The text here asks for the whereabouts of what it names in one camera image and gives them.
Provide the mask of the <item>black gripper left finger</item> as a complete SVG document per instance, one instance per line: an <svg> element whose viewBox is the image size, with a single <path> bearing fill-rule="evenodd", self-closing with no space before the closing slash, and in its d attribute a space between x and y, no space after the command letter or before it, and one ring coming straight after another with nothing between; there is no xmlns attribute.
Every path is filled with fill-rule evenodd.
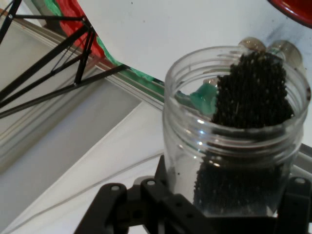
<svg viewBox="0 0 312 234"><path fill-rule="evenodd" d="M217 234L218 227L184 196L167 188L164 156L156 173L130 189L103 185L75 229L77 234L126 234L142 225L150 234Z"/></svg>

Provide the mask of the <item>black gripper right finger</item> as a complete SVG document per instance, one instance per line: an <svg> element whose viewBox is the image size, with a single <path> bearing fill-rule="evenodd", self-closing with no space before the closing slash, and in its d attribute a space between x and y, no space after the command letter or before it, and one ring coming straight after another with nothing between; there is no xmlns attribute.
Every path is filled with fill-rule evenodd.
<svg viewBox="0 0 312 234"><path fill-rule="evenodd" d="M278 210L279 234L307 234L312 210L312 183L302 177L292 177Z"/></svg>

